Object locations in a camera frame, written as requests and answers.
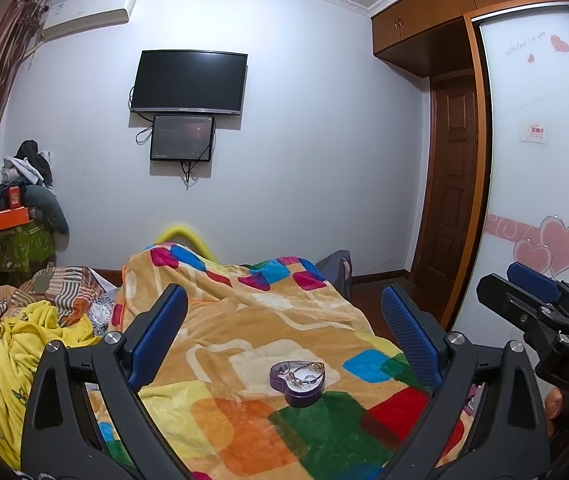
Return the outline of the pile of clothes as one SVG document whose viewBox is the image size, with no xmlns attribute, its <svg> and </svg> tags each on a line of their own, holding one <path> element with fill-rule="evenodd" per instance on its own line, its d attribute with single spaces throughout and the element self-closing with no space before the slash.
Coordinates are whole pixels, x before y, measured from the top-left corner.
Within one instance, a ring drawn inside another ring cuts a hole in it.
<svg viewBox="0 0 569 480">
<path fill-rule="evenodd" d="M 70 225 L 53 188 L 50 153 L 35 140 L 24 140 L 0 167 L 0 211 L 26 207 L 30 222 L 45 223 L 53 235 L 68 237 Z"/>
</svg>

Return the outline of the wooden overhead cabinet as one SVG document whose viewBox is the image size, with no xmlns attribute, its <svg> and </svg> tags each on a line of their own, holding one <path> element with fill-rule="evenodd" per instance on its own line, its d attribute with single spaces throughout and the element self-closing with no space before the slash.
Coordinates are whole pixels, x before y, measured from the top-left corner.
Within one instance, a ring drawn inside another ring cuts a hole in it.
<svg viewBox="0 0 569 480">
<path fill-rule="evenodd" d="M 373 54 L 420 78 L 470 70 L 464 15 L 523 0 L 399 0 L 372 18 Z M 531 0 L 551 2 L 564 0 Z"/>
</svg>

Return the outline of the purple heart-shaped tin box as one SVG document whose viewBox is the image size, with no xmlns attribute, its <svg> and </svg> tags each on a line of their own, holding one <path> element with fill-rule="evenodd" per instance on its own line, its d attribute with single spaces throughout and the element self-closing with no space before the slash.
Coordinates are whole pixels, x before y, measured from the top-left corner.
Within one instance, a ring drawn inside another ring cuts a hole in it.
<svg viewBox="0 0 569 480">
<path fill-rule="evenodd" d="M 325 366 L 320 361 L 282 361 L 270 367 L 270 387 L 292 408 L 308 408 L 322 396 Z"/>
</svg>

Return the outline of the large black wall television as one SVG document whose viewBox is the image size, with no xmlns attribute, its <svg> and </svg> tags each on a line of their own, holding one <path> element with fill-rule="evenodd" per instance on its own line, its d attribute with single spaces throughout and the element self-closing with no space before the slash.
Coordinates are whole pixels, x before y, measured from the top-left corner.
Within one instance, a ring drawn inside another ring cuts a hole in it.
<svg viewBox="0 0 569 480">
<path fill-rule="evenodd" d="M 145 50 L 132 86 L 134 113 L 242 112 L 248 56 L 203 50 Z"/>
</svg>

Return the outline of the striped patterned bedding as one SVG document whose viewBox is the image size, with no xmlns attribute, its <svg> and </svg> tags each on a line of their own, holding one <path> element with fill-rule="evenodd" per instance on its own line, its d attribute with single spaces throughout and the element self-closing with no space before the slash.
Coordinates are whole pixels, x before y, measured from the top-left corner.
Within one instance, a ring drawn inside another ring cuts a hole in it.
<svg viewBox="0 0 569 480">
<path fill-rule="evenodd" d="M 58 309 L 62 327 L 83 315 L 97 330 L 109 324 L 117 288 L 86 266 L 54 266 L 49 263 L 18 287 L 0 286 L 0 321 L 18 315 L 29 304 L 49 301 Z"/>
</svg>

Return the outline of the brown wooden door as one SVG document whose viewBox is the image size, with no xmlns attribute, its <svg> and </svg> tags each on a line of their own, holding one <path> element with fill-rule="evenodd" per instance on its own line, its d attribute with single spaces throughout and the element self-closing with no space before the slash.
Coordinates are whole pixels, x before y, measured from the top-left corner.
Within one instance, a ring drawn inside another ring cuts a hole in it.
<svg viewBox="0 0 569 480">
<path fill-rule="evenodd" d="M 411 278 L 418 306 L 444 318 L 467 238 L 473 202 L 477 118 L 470 70 L 431 81 L 429 166 Z"/>
</svg>

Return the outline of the grey purple bag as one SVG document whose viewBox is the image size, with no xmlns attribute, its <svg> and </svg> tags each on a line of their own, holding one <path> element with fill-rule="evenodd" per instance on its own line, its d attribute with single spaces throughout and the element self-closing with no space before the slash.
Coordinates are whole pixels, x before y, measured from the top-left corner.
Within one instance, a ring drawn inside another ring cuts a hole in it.
<svg viewBox="0 0 569 480">
<path fill-rule="evenodd" d="M 318 261 L 316 268 L 343 298 L 350 300 L 351 285 L 353 285 L 353 265 L 348 250 L 340 249 L 332 252 L 331 255 Z"/>
</svg>

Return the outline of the yellow cartoon blanket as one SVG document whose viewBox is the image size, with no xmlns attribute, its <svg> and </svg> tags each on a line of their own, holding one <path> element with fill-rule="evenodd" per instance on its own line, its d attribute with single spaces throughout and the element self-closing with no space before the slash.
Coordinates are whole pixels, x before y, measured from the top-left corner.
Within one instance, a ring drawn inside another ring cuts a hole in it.
<svg viewBox="0 0 569 480">
<path fill-rule="evenodd" d="M 29 304 L 0 322 L 0 457 L 21 468 L 21 443 L 30 389 L 48 342 L 65 347 L 96 344 L 87 315 L 69 326 L 59 324 L 58 308 L 48 301 Z"/>
</svg>

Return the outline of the small black wall monitor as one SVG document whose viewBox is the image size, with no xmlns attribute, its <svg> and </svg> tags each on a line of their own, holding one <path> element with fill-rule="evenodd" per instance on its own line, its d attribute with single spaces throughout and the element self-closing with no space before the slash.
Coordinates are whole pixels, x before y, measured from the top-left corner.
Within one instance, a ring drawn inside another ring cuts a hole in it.
<svg viewBox="0 0 569 480">
<path fill-rule="evenodd" d="M 150 159 L 153 162 L 209 162 L 215 121 L 206 115 L 156 115 Z"/>
</svg>

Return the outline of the white air conditioner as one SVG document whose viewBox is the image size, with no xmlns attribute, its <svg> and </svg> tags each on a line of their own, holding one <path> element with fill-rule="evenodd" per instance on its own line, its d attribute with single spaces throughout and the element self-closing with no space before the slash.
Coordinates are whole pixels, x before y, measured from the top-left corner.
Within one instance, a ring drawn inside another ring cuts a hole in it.
<svg viewBox="0 0 569 480">
<path fill-rule="evenodd" d="M 66 0 L 50 4 L 42 38 L 45 41 L 129 22 L 137 0 Z"/>
</svg>

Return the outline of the colourful patchwork plush blanket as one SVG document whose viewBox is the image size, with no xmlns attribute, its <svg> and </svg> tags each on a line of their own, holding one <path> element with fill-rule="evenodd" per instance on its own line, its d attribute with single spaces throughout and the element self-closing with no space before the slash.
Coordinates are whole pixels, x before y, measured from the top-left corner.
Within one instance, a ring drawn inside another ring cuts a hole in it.
<svg viewBox="0 0 569 480">
<path fill-rule="evenodd" d="M 313 263 L 223 266 L 178 244 L 124 265 L 112 327 L 126 330 L 169 284 L 184 324 L 139 396 L 180 459 L 211 479 L 371 479 L 408 437 L 431 393 L 403 352 Z M 269 384 L 282 361 L 320 361 L 322 396 L 292 408 Z"/>
</svg>

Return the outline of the yellow curved headrest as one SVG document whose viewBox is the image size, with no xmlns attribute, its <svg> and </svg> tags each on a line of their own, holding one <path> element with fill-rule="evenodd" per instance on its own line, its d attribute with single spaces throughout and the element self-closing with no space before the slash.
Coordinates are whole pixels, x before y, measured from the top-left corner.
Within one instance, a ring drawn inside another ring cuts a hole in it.
<svg viewBox="0 0 569 480">
<path fill-rule="evenodd" d="M 185 240 L 187 244 L 201 257 L 207 260 L 216 261 L 211 249 L 203 242 L 202 238 L 199 237 L 193 229 L 188 228 L 188 226 L 181 226 L 181 224 L 170 226 L 163 231 L 158 235 L 158 238 L 155 240 L 155 244 L 172 242 L 173 240 L 176 240 L 176 238 Z"/>
</svg>

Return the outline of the white wardrobe sliding door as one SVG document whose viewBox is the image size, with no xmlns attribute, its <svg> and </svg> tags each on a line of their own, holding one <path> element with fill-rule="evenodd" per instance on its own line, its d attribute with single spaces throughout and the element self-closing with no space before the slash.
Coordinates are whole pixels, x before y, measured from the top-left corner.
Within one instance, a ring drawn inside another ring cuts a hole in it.
<svg viewBox="0 0 569 480">
<path fill-rule="evenodd" d="M 569 282 L 569 4 L 474 20 L 488 84 L 484 231 L 455 330 L 475 344 L 522 336 L 475 288 L 513 262 Z"/>
</svg>

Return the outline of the green patterned cloth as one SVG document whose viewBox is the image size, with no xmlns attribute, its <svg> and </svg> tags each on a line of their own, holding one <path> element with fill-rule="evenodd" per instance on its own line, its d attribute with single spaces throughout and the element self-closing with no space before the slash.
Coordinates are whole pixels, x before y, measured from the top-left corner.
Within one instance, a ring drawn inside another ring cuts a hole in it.
<svg viewBox="0 0 569 480">
<path fill-rule="evenodd" d="M 26 273 L 56 254 L 53 232 L 45 223 L 0 231 L 0 272 Z"/>
</svg>

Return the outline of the orange box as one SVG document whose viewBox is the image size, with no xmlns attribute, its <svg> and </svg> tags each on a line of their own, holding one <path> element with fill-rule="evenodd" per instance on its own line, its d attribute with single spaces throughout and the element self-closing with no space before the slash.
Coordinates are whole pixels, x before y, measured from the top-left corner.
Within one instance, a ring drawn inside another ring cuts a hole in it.
<svg viewBox="0 0 569 480">
<path fill-rule="evenodd" d="M 10 230 L 30 223 L 30 211 L 26 207 L 0 211 L 0 231 Z"/>
</svg>

